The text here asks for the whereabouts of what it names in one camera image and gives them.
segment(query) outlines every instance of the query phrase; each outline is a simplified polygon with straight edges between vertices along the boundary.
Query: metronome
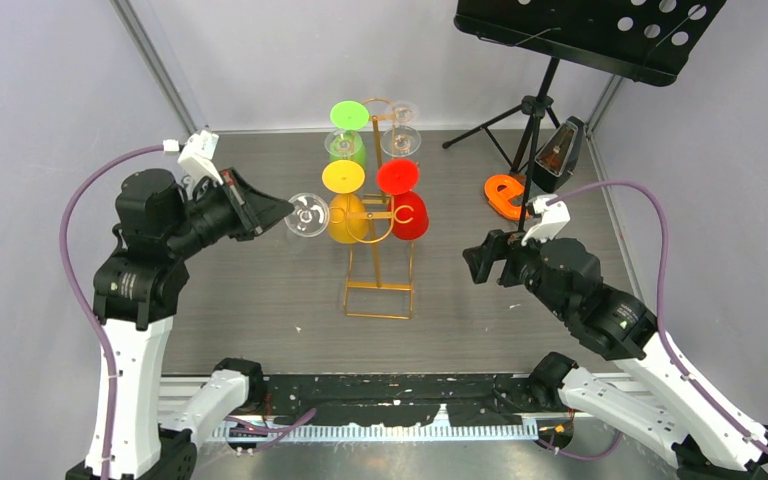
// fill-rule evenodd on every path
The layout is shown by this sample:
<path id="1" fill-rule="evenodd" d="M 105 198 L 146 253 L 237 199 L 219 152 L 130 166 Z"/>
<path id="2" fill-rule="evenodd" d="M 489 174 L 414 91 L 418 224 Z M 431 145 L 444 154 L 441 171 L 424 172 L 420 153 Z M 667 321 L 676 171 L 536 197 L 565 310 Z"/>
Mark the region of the metronome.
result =
<path id="1" fill-rule="evenodd" d="M 532 181 L 546 193 L 554 193 L 569 180 L 584 140 L 584 122 L 569 117 L 537 153 Z"/>

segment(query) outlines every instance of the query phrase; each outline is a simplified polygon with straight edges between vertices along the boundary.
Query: orange plastic piece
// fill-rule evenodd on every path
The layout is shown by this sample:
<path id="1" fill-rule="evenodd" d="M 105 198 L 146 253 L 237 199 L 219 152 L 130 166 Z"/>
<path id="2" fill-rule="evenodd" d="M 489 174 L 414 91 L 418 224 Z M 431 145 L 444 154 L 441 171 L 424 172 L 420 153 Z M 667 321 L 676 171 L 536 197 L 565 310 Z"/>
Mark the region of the orange plastic piece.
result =
<path id="1" fill-rule="evenodd" d="M 484 195 L 496 213 L 511 221 L 519 220 L 522 207 L 512 205 L 511 200 L 522 196 L 525 187 L 510 175 L 493 175 L 484 183 Z"/>

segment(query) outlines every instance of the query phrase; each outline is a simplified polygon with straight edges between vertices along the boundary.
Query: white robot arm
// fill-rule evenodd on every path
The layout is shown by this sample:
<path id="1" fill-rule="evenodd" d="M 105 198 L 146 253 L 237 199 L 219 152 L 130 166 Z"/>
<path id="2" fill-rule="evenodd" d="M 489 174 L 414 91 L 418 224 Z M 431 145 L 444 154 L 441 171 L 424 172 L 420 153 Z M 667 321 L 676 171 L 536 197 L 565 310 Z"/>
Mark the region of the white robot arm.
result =
<path id="1" fill-rule="evenodd" d="M 252 240 L 293 211 L 289 202 L 255 190 L 233 168 L 218 171 L 211 162 L 216 140 L 203 131 L 181 149 L 178 164 L 192 179 L 210 180 L 192 198 L 167 170 L 137 172 L 122 183 L 114 228 L 118 246 L 93 279 L 93 312 L 115 352 L 118 376 L 109 381 L 102 358 L 93 441 L 67 480 L 98 479 L 105 470 L 116 480 L 190 478 L 198 448 L 213 428 L 265 395 L 259 364 L 225 359 L 179 412 L 157 416 L 163 353 L 178 295 L 189 279 L 185 260 L 226 236 Z M 163 147 L 178 151 L 175 141 Z M 108 418 L 111 383 L 115 416 Z M 103 458 L 111 427 L 110 455 Z"/>
<path id="2" fill-rule="evenodd" d="M 538 196 L 525 232 L 488 233 L 464 251 L 473 281 L 483 283 L 497 260 L 506 260 L 499 284 L 524 285 L 589 350 L 613 361 L 641 382 L 663 408 L 654 408 L 606 384 L 557 353 L 532 373 L 535 388 L 569 408 L 592 414 L 646 445 L 678 468 L 679 477 L 768 478 L 759 468 L 768 457 L 752 440 L 768 446 L 768 426 L 729 402 L 678 350 L 689 370 L 674 365 L 657 331 L 657 318 L 632 295 L 602 282 L 599 260 L 575 239 L 556 238 L 569 221 L 564 202 Z M 696 380 L 751 433 L 744 437 L 700 393 Z"/>

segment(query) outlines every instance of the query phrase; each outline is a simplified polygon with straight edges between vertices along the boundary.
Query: tripod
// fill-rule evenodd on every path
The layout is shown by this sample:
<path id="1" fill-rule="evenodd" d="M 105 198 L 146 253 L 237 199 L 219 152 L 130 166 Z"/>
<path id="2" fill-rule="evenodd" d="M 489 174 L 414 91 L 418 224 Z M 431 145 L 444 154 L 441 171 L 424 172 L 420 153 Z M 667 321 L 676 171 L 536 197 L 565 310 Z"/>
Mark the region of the tripod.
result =
<path id="1" fill-rule="evenodd" d="M 525 156 L 525 147 L 526 145 L 530 144 L 531 148 L 528 152 L 528 163 L 525 165 L 526 174 L 523 181 L 523 186 L 525 187 L 525 191 L 522 194 L 523 205 L 528 202 L 528 195 L 529 191 L 531 190 L 531 178 L 534 175 L 534 159 L 537 157 L 537 137 L 540 134 L 540 122 L 548 113 L 549 118 L 552 119 L 552 123 L 555 125 L 555 128 L 561 127 L 561 124 L 558 121 L 558 117 L 552 110 L 552 103 L 554 100 L 548 95 L 549 87 L 552 85 L 552 80 L 555 78 L 555 72 L 558 70 L 558 64 L 560 63 L 561 60 L 557 57 L 552 57 L 552 59 L 549 60 L 549 66 L 546 67 L 546 73 L 543 74 L 543 81 L 540 84 L 540 90 L 537 91 L 536 97 L 526 95 L 523 97 L 522 102 L 520 102 L 520 104 L 516 107 L 511 108 L 501 115 L 491 118 L 490 120 L 482 123 L 481 125 L 466 133 L 459 135 L 456 138 L 453 138 L 447 142 L 443 142 L 443 148 L 449 148 L 464 138 L 467 138 L 483 130 L 487 136 L 490 137 L 493 145 L 495 145 L 499 152 L 502 154 L 502 157 L 505 158 L 508 166 L 511 167 L 510 175 L 516 175 L 522 171 L 522 158 Z M 522 133 L 522 139 L 519 141 L 517 153 L 514 155 L 513 161 L 511 161 L 511 159 L 508 158 L 508 155 L 505 153 L 505 150 L 499 144 L 499 141 L 496 140 L 495 136 L 493 136 L 493 132 L 490 131 L 490 126 L 500 120 L 510 117 L 517 112 L 522 112 L 528 115 L 528 123 L 525 125 L 525 131 Z M 519 216 L 519 231 L 523 231 L 523 227 L 525 225 L 525 210 L 526 209 L 523 208 Z"/>

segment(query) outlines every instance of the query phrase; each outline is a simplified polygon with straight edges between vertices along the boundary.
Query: black music stand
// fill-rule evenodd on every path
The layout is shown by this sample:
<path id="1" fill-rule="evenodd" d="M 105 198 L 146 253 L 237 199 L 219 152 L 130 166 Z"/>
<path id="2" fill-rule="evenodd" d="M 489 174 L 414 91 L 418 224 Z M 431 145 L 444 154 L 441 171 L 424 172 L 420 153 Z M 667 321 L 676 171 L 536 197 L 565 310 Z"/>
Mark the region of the black music stand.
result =
<path id="1" fill-rule="evenodd" d="M 551 60 L 536 97 L 524 97 L 519 105 L 443 143 L 443 148 L 483 130 L 502 153 L 513 175 L 521 172 L 525 148 L 530 143 L 522 197 L 527 199 L 540 121 L 548 113 L 555 127 L 560 126 L 548 93 L 561 60 L 635 82 L 657 87 L 670 85 L 725 3 L 726 0 L 459 0 L 455 15 L 458 30 L 481 40 L 543 53 Z M 490 126 L 517 112 L 528 115 L 528 123 L 511 161 Z M 520 230 L 525 221 L 525 209 L 522 211 Z"/>

